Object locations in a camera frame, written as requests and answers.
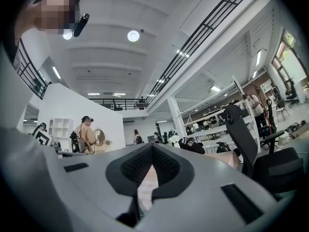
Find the black chair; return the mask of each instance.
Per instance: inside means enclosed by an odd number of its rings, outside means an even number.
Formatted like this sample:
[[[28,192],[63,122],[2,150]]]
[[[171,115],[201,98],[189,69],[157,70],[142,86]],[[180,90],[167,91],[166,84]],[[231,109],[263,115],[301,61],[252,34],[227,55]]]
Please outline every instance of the black chair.
[[[277,121],[279,122],[278,114],[281,114],[281,116],[283,117],[283,119],[285,121],[285,117],[284,117],[284,113],[283,112],[286,111],[288,116],[290,116],[289,112],[285,109],[285,101],[284,100],[278,101],[278,107],[279,107],[279,109],[276,109]]]
[[[294,148],[291,147],[274,153],[275,138],[282,135],[283,131],[273,133],[266,138],[270,141],[269,154],[255,160],[257,145],[241,118],[240,108],[229,105],[225,109],[224,116],[226,129],[243,156],[242,173],[272,194],[299,187],[305,176],[303,159],[299,158]]]
[[[297,99],[297,93],[294,87],[294,82],[292,79],[289,79],[288,82],[290,82],[291,90],[286,91],[286,99],[291,100],[292,102],[289,104],[289,107],[291,108],[294,104],[298,104],[299,100]]]

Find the black slot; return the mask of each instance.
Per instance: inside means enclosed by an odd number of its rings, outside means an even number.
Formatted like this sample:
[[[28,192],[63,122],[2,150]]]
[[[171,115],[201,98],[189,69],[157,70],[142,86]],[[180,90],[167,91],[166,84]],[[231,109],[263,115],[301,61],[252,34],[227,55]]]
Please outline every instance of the black slot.
[[[73,172],[73,171],[86,168],[86,167],[89,167],[88,164],[82,162],[82,163],[78,163],[78,164],[74,164],[70,166],[65,166],[64,170],[68,173],[68,172]]]
[[[247,224],[263,214],[235,184],[223,186],[221,189]]]

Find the white partition wall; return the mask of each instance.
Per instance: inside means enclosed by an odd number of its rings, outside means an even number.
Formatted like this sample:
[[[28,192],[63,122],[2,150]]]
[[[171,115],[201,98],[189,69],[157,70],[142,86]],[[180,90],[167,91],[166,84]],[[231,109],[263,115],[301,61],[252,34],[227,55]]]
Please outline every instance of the white partition wall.
[[[104,132],[106,140],[112,142],[111,150],[126,146],[122,115],[94,103],[61,84],[51,84],[48,86],[38,117],[38,123],[44,122],[47,124],[48,132],[50,130],[50,120],[52,119],[69,119],[72,126],[68,126],[68,128],[74,130],[81,124],[83,116],[89,116],[94,119],[91,125],[92,130],[100,129]],[[61,142],[62,149],[70,150],[69,139],[63,138],[58,141]]]

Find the black metal railing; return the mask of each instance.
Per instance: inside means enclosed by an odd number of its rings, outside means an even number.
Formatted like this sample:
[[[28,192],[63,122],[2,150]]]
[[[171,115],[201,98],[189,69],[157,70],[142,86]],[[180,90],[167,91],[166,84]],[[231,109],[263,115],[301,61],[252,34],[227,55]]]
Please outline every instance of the black metal railing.
[[[188,58],[199,48],[199,46],[211,35],[221,22],[242,2],[243,0],[221,0],[210,14],[202,21],[190,38],[177,51],[173,60],[169,63],[159,81],[150,91],[147,103],[150,104],[154,98],[165,87],[175,73],[186,63]]]
[[[45,94],[48,83],[42,78],[41,74],[34,67],[22,39],[20,39],[20,48],[18,49],[18,63],[15,64],[17,73],[24,80],[27,86],[35,93],[41,100]]]
[[[148,107],[148,103],[145,99],[90,98],[90,100],[114,111],[144,110]]]

